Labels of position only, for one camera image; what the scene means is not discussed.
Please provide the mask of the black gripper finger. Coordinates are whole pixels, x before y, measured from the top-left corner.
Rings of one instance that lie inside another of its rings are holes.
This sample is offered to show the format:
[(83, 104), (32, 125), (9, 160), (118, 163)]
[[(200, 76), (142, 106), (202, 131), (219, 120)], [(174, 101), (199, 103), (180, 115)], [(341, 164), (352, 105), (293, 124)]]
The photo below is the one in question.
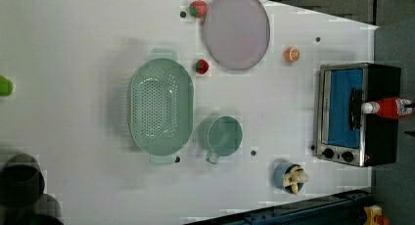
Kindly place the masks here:
[(405, 105), (406, 108), (415, 108), (415, 103)]
[(414, 131), (404, 131), (405, 134), (415, 137), (415, 132)]

